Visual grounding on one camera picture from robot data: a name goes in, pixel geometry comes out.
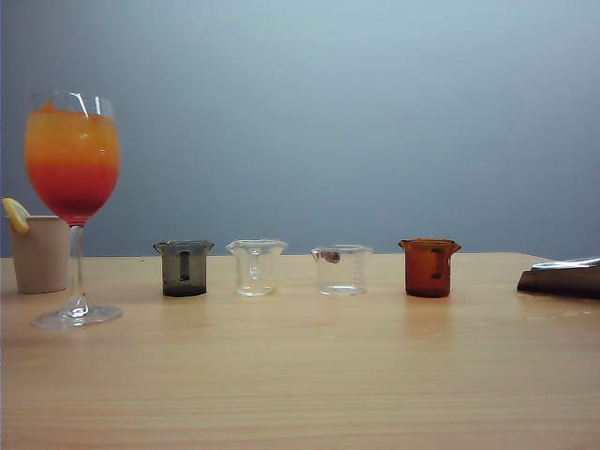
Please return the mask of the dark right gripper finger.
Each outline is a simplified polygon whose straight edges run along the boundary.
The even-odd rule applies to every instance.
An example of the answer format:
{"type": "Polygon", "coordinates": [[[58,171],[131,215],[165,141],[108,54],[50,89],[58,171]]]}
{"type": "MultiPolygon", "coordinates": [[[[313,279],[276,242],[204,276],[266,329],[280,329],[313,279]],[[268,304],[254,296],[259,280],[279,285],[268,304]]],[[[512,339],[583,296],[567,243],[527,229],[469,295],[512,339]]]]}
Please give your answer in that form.
{"type": "Polygon", "coordinates": [[[547,293],[598,299],[599,266],[535,264],[530,270],[521,274],[517,289],[528,293],[547,293]]]}

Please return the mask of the silver-taped right gripper finger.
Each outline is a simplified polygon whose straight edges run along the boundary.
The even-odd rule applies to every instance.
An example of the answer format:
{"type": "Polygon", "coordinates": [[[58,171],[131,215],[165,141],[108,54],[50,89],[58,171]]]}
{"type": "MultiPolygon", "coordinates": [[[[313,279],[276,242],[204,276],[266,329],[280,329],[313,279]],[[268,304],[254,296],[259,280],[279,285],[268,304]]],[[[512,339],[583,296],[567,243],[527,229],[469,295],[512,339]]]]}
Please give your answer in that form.
{"type": "Polygon", "coordinates": [[[592,268],[600,265],[600,257],[577,258],[563,261],[539,262],[532,265],[533,271],[544,270],[563,270],[563,269],[579,269],[592,268]]]}

